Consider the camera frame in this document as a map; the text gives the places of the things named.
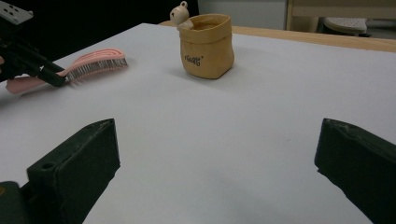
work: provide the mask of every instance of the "detangling brush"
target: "detangling brush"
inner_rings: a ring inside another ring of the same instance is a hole
[[[66,83],[88,75],[109,70],[120,70],[128,66],[125,54],[119,49],[99,49],[78,57],[68,68],[58,75],[66,78]],[[17,94],[28,91],[46,82],[37,77],[15,77],[7,81],[7,90]]]

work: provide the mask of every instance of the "screw hole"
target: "screw hole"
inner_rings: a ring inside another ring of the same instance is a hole
[[[52,168],[53,166],[54,166],[53,162],[47,162],[47,163],[43,164],[41,166],[41,168],[43,168],[43,170],[48,170],[48,169]]]
[[[6,188],[0,186],[0,196],[6,193]]]

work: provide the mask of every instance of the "hairbrush handle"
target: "hairbrush handle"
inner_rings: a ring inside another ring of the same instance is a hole
[[[87,66],[89,64],[99,63],[99,62],[106,63],[106,60],[117,60],[123,58],[125,58],[125,54],[119,49],[99,49],[97,51],[87,53],[78,57],[68,68],[57,74],[61,77],[64,77],[69,73],[71,73],[72,71],[77,70],[79,68],[83,68],[84,66]],[[102,67],[99,66],[97,69],[99,68],[100,69],[105,68],[106,70],[112,69],[111,65],[108,64],[104,64],[102,65]],[[91,73],[92,74],[99,73],[100,69],[96,71],[91,71]],[[9,92],[17,94],[23,91],[28,91],[32,88],[38,87],[45,83],[46,83],[45,81],[37,77],[15,77],[7,81],[6,88]]]
[[[11,93],[17,94],[45,83],[45,81],[38,77],[15,77],[7,81],[6,89]]]

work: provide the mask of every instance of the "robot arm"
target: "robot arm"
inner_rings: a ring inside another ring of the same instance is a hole
[[[16,35],[23,23],[32,18],[33,12],[0,1],[0,56],[4,59],[4,63],[0,64],[0,82],[27,74],[60,87],[65,77],[56,73],[63,71],[62,67],[50,62]]]
[[[0,182],[0,223],[82,224],[119,168],[115,120],[87,125],[31,165],[21,188]]]

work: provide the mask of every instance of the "hairbrush bristles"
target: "hairbrush bristles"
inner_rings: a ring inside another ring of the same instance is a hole
[[[84,78],[89,75],[110,71],[110,70],[120,70],[128,66],[125,58],[121,59],[111,59],[98,61],[94,63],[84,64],[70,71],[66,75],[66,81],[73,81],[76,79]]]
[[[120,70],[128,66],[125,54],[119,49],[99,49],[78,57],[68,68],[58,75],[65,77],[65,81],[81,79],[88,75],[98,74],[110,70]],[[36,77],[16,77],[7,81],[7,90],[19,93],[30,90],[46,82]]]

